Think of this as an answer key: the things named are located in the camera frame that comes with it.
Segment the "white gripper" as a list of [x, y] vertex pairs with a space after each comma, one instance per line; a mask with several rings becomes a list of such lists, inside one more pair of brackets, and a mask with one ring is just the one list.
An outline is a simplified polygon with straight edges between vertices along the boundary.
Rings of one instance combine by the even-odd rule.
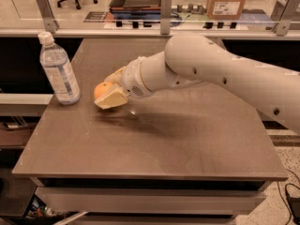
[[121, 67], [111, 75], [107, 76], [104, 81], [113, 83], [104, 95], [95, 99], [95, 104], [105, 110], [118, 107], [128, 102], [128, 97], [123, 89], [118, 85], [121, 83], [124, 90], [133, 98], [148, 98], [153, 95], [143, 83], [141, 68], [144, 57], [129, 62], [125, 67]]

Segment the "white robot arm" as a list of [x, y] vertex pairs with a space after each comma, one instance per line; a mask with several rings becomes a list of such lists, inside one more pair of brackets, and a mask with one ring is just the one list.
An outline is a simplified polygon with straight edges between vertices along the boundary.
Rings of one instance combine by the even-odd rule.
[[300, 133], [300, 74], [245, 57], [194, 34], [171, 37], [162, 52], [140, 56], [97, 85], [101, 109], [119, 107], [129, 98], [156, 91], [213, 83], [255, 107], [285, 128]]

